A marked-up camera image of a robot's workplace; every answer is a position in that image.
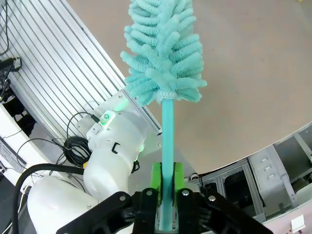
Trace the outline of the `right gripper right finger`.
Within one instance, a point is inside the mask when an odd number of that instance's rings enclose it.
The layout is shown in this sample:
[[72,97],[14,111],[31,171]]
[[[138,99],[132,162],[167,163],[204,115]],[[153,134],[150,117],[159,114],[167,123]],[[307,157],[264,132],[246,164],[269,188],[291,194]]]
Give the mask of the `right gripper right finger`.
[[183,163],[174,163],[173,185],[180,234],[271,234],[272,231],[207,187],[186,188]]

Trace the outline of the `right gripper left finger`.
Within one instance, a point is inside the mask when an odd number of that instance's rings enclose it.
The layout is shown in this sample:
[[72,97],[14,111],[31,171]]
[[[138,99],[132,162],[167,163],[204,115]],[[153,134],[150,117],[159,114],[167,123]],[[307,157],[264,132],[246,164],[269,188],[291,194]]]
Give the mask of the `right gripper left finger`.
[[129,195],[116,192],[57,230],[58,234],[153,234],[161,194],[161,163],[152,166],[151,186]]

